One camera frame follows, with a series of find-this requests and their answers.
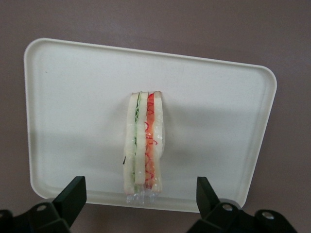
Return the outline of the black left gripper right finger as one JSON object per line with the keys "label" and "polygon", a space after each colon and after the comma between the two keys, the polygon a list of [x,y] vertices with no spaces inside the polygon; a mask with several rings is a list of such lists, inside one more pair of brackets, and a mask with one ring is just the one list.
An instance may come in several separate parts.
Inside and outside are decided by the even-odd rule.
{"label": "black left gripper right finger", "polygon": [[201,218],[189,233],[294,233],[295,228],[280,213],[258,210],[249,215],[230,200],[220,200],[206,177],[198,177],[196,203]]}

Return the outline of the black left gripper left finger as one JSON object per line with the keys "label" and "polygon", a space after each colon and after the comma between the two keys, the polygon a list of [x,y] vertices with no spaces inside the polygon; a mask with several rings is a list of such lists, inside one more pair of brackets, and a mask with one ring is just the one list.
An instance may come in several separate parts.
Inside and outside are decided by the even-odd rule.
{"label": "black left gripper left finger", "polygon": [[25,213],[13,216],[0,211],[2,233],[69,233],[86,203],[86,179],[75,177],[54,199],[34,205]]}

